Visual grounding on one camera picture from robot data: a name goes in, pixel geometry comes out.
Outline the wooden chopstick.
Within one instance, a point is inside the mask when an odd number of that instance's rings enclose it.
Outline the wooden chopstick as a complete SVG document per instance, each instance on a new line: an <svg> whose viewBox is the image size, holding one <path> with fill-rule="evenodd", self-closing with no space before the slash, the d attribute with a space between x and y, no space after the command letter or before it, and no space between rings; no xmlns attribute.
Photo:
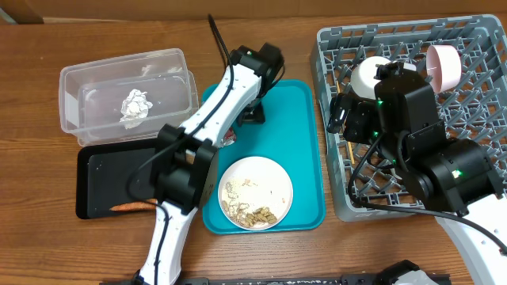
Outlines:
<svg viewBox="0 0 507 285"><path fill-rule="evenodd" d="M337 93L339 94L341 92L341 88L340 88L340 83L338 81L336 81L336 87L337 87ZM355 158L353 155L352 144L349 141L346 141L346 150L348 152L348 158L351 162L351 165L353 166L355 164Z"/></svg>

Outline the red foil snack wrapper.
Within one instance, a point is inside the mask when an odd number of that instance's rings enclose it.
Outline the red foil snack wrapper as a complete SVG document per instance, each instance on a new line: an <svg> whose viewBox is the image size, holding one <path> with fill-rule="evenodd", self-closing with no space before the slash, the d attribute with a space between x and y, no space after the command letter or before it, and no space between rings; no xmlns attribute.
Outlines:
<svg viewBox="0 0 507 285"><path fill-rule="evenodd" d="M223 138L221 139L220 146L221 147L229 146L229 145L235 143L236 140L237 140L237 135L234 133L234 128L230 127L227 130L227 132L225 133L225 135L223 136Z"/></svg>

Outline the white bowl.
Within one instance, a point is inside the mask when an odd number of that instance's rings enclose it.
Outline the white bowl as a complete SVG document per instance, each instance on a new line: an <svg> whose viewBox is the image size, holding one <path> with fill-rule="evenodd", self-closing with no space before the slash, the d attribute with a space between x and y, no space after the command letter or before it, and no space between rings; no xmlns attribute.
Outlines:
<svg viewBox="0 0 507 285"><path fill-rule="evenodd" d="M350 84L353 92L364 101L377 101L375 86L380 83L380 80L376 78L377 70L379 67L389 63L400 63L402 71L408 71L409 75L417 73L416 66L411 63L398 60L390 61L382 56L368 57L352 72Z"/></svg>

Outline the pink bowl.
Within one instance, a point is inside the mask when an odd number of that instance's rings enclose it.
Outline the pink bowl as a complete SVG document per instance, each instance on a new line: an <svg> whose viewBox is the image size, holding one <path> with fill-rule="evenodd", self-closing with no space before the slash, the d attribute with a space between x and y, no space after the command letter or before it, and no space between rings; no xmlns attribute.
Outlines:
<svg viewBox="0 0 507 285"><path fill-rule="evenodd" d="M459 52L452 45L431 45L426 53L427 75L434 93L454 89L461 78Z"/></svg>

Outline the white tissue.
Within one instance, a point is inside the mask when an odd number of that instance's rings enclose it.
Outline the white tissue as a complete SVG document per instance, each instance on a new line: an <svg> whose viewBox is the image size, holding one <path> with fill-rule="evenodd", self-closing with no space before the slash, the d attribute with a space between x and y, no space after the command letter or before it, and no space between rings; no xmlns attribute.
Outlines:
<svg viewBox="0 0 507 285"><path fill-rule="evenodd" d="M153 104L149 102L146 95L147 92L133 89L122 102L120 112L123 116L120 118L120 122L124 123L126 129L138 127L142 123L142 119L147 118Z"/></svg>

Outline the orange carrot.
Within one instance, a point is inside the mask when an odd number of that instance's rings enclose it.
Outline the orange carrot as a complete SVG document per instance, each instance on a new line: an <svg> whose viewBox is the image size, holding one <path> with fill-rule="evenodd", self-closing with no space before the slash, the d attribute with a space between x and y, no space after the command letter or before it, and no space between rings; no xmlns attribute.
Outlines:
<svg viewBox="0 0 507 285"><path fill-rule="evenodd" d="M133 203L124 203L120 205L116 205L110 208L110 211L114 212L130 212L130 211L151 211L154 210L156 206L152 203L145 202L133 202Z"/></svg>

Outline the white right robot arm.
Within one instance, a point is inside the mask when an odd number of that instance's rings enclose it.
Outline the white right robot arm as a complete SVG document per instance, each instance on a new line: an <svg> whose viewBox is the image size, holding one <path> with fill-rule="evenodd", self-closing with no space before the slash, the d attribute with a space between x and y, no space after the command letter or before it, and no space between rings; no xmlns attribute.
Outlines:
<svg viewBox="0 0 507 285"><path fill-rule="evenodd" d="M381 65L374 97L339 93L330 102L327 131L368 146L347 184L350 200L381 211L429 215L453 241L477 284L506 282L506 196L488 153L471 139L448 137L431 85L403 63ZM423 208L370 203L354 192L374 153L390 162Z"/></svg>

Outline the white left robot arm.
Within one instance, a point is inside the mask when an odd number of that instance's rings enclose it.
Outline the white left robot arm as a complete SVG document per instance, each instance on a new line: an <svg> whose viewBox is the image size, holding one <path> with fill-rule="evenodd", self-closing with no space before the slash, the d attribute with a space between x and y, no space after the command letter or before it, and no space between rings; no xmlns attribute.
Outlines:
<svg viewBox="0 0 507 285"><path fill-rule="evenodd" d="M147 161L156 221L151 246L135 284L174 284L189 227L217 181L219 148L233 124L263 124L264 95L284 74L281 50L264 44L228 53L222 81L200 109L179 127L165 125Z"/></svg>

